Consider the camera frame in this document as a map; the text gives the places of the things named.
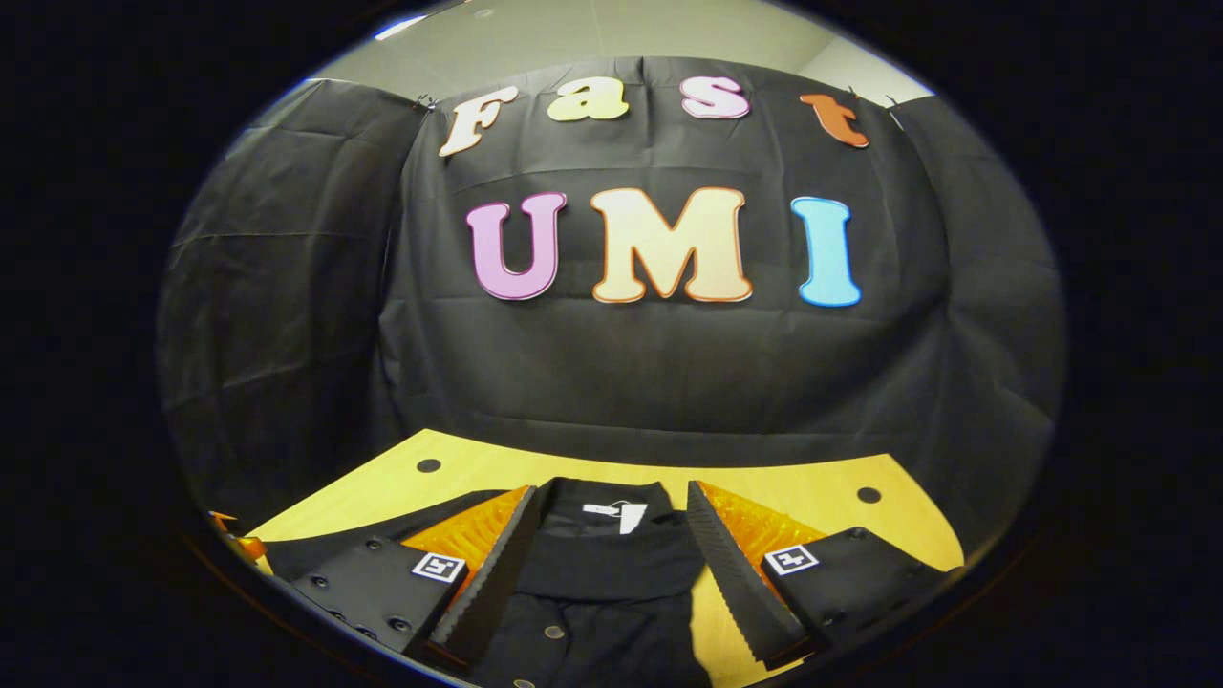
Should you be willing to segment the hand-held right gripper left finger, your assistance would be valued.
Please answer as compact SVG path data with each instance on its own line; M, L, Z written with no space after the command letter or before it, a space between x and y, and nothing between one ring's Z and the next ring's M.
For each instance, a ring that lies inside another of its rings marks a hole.
M542 517L537 486L471 492L419 512L275 545L303 600L390 653L477 664L514 595Z

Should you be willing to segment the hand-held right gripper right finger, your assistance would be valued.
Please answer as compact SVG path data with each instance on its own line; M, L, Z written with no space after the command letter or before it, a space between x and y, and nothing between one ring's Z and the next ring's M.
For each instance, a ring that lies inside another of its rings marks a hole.
M914 479L693 479L685 502L725 618L766 670L856 653L956 574L951 522Z

